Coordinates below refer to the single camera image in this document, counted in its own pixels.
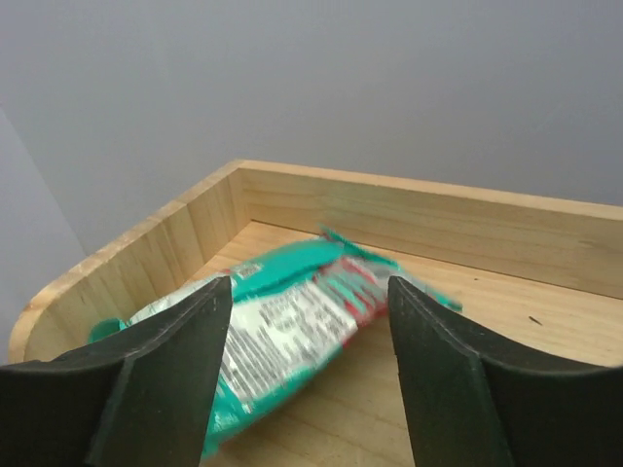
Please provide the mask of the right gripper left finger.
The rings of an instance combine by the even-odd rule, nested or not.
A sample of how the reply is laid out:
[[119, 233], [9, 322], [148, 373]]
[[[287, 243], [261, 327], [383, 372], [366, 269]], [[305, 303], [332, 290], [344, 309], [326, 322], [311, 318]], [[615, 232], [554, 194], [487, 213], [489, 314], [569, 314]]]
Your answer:
[[53, 360], [1, 370], [5, 466], [196, 466], [232, 309], [219, 277]]

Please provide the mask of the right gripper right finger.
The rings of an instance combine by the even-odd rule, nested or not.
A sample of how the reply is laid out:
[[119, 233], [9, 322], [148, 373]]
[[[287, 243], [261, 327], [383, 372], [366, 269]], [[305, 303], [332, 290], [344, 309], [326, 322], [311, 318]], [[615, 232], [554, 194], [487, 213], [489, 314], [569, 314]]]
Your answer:
[[622, 371], [513, 341], [388, 282], [390, 332], [419, 466], [618, 466]]

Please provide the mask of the teal candy bag white back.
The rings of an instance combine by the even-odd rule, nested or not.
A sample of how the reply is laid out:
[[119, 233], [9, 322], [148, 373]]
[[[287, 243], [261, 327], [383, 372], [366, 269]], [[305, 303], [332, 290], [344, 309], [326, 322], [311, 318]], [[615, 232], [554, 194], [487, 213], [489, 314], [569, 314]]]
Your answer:
[[388, 281], [399, 276], [437, 303], [454, 298], [390, 258], [329, 229], [220, 273], [233, 307], [202, 458], [283, 406], [335, 359], [357, 331], [387, 313]]

